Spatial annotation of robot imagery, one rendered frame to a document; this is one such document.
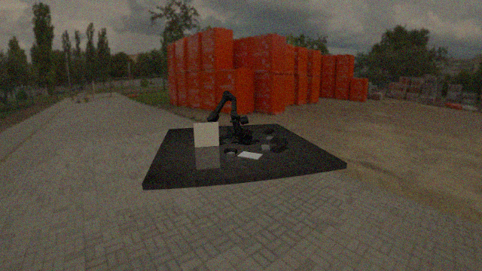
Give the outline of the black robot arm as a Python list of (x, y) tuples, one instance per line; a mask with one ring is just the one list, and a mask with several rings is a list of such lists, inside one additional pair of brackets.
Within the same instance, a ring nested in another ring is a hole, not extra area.
[(209, 116), (206, 118), (206, 120), (209, 122), (216, 122), (219, 118), (219, 112), (224, 106), (225, 102), (230, 100), (232, 102), (232, 110), (230, 113), (231, 120), (230, 123), (233, 123), (233, 127), (240, 126), (239, 122), (243, 125), (246, 123), (249, 123), (247, 116), (240, 117), (237, 112), (236, 112), (236, 97), (233, 96), (229, 91), (224, 91), (222, 94), (222, 99), (216, 106), (215, 110), (212, 111)]

